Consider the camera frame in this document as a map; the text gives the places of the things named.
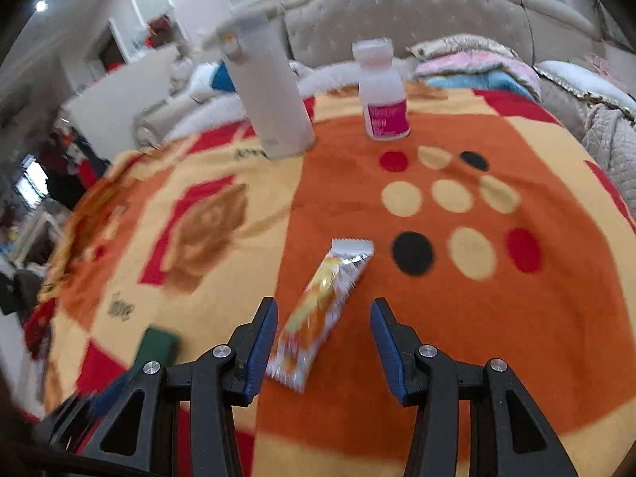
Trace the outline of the dark green scouring pad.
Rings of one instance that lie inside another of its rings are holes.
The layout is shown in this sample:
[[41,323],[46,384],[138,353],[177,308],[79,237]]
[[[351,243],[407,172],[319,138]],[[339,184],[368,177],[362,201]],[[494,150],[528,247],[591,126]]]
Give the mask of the dark green scouring pad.
[[133,376],[144,367],[145,363],[154,361],[162,366],[174,366],[180,347],[180,338],[177,334],[162,330],[156,326],[149,326],[141,337],[129,376]]

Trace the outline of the orange snack wrapper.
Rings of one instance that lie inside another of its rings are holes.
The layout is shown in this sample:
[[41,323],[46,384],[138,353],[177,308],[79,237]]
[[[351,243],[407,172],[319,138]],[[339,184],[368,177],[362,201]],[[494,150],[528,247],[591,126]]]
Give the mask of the orange snack wrapper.
[[302,393],[312,363],[375,253],[374,242],[336,238],[283,324],[266,375]]

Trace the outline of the red orange patterned blanket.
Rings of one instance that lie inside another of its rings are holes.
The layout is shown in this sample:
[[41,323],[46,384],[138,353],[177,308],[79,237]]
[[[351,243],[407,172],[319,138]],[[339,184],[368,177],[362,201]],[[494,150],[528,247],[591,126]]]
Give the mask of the red orange patterned blanket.
[[356,97],[307,100],[305,154],[271,161],[246,122],[122,154],[47,264],[47,408],[132,365],[164,328],[189,362],[264,297],[283,337],[238,420],[256,475],[395,475],[413,412],[384,377],[370,307],[468,363],[508,362],[582,476],[635,439],[635,219],[556,118],[505,91],[411,97],[375,141]]

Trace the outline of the beige thermos bottle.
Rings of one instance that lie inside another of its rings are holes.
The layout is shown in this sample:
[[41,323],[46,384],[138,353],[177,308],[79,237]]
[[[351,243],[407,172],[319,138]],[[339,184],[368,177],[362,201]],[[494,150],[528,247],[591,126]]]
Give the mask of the beige thermos bottle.
[[263,12],[232,17],[217,36],[246,117],[271,159],[299,155],[315,143],[312,122],[283,44]]

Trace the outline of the blue jacket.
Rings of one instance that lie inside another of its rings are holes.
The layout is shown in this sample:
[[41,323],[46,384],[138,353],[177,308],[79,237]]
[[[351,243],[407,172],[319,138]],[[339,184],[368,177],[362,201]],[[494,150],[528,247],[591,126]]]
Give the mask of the blue jacket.
[[210,78],[210,87],[215,91],[221,91],[221,93],[235,93],[236,88],[225,62],[219,62],[218,67],[215,68],[215,72]]

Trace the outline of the white cushion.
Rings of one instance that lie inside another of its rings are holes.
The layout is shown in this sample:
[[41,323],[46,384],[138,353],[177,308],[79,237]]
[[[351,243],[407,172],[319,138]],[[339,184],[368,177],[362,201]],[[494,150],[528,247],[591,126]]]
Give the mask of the white cushion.
[[535,65],[535,70],[539,76],[570,91],[580,99],[598,100],[635,114],[635,100],[626,91],[589,69],[570,62],[545,60]]

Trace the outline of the white pink pill bottle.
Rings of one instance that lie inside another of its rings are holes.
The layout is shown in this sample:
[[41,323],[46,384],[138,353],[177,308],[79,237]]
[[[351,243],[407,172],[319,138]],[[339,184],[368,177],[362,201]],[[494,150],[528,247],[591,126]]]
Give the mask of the white pink pill bottle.
[[359,68],[358,94],[365,129],[375,141],[394,141],[410,133],[405,83],[394,67],[394,45],[387,38],[353,44]]

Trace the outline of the pink blue folded blankets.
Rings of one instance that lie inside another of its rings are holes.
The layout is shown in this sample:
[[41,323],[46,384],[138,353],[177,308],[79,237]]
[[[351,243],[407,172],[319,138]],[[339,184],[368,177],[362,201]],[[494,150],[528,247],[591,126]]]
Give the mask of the pink blue folded blankets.
[[448,36],[419,42],[407,51],[417,59],[414,79],[438,88],[508,91],[539,103],[539,76],[515,50],[482,36]]

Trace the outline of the beige tufted sofa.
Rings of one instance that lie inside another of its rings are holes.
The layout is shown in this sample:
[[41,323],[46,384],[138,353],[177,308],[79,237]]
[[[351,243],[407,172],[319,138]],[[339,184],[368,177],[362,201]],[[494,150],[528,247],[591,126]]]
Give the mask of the beige tufted sofa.
[[[267,9],[266,16],[307,94],[358,81],[356,42],[391,40],[398,70],[417,81],[417,59],[409,47],[466,33],[510,47],[533,70],[545,60],[589,69],[635,100],[634,50],[598,0],[589,0],[584,11],[558,0],[286,0]],[[570,130],[632,204],[635,114],[580,99],[543,76],[539,81],[539,103]]]

